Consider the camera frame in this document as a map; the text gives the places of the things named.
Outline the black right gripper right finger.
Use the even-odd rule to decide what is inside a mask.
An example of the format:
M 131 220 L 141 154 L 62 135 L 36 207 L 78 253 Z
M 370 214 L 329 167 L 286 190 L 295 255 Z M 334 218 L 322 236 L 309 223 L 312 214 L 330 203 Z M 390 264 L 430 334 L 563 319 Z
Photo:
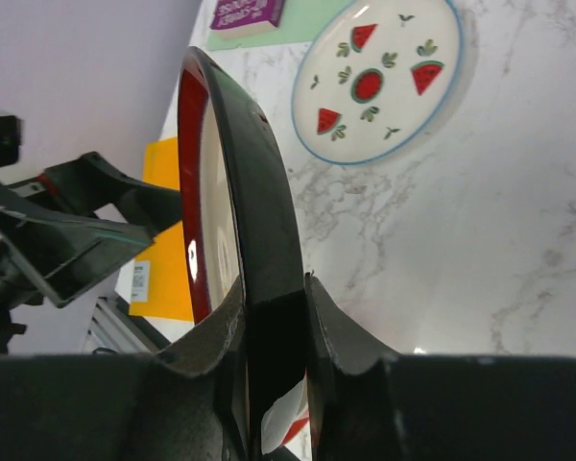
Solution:
M 576 358 L 401 354 L 305 279 L 317 460 L 576 460 Z

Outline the purple paperback book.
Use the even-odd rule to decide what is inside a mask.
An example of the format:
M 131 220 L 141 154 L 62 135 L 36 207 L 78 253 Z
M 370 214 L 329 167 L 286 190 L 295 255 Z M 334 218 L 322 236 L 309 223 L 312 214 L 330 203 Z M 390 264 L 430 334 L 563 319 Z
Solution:
M 210 30 L 224 40 L 274 31 L 279 27 L 284 4 L 284 0 L 218 1 Z

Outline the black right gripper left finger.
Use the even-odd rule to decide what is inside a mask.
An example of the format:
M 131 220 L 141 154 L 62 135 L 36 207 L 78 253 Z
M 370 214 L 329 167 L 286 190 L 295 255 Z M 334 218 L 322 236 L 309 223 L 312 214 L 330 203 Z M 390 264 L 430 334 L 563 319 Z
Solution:
M 242 282 L 158 354 L 0 356 L 0 460 L 219 460 L 217 374 Z

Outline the dark red rimmed plate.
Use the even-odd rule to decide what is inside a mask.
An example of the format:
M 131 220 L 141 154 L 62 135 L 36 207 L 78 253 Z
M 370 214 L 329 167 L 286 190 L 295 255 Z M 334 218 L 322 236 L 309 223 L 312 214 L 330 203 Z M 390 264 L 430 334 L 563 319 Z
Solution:
M 264 111 L 197 47 L 181 69 L 177 128 L 193 314 L 201 320 L 211 312 L 227 255 L 245 315 L 248 448 L 257 460 L 282 445 L 305 377 L 304 275 L 291 190 Z

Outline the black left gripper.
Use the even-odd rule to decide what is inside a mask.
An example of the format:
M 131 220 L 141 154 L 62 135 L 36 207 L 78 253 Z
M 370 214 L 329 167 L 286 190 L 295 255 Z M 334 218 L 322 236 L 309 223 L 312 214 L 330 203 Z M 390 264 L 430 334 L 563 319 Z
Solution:
M 68 305 L 152 245 L 143 226 L 182 217 L 177 190 L 131 178 L 97 152 L 45 169 L 40 181 L 83 216 L 36 205 L 0 183 L 0 354 L 27 330 L 13 309 L 42 305 L 43 297 Z M 107 205 L 130 224 L 86 217 Z

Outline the watermelon pattern white plate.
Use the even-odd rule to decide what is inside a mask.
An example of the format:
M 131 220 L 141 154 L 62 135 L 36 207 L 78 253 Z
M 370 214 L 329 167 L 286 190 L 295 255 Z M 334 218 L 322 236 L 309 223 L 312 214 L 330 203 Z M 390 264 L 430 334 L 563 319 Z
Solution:
M 450 1 L 353 1 L 311 43 L 292 93 L 314 157 L 356 165 L 400 149 L 444 104 L 464 48 Z

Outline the green clipboard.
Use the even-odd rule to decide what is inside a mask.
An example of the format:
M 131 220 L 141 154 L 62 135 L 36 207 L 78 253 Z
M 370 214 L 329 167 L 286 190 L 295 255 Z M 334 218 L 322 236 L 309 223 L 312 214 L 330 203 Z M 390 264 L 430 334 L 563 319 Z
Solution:
M 220 51 L 311 41 L 348 4 L 348 1 L 285 1 L 276 30 L 231 40 L 216 36 L 210 23 L 206 48 Z

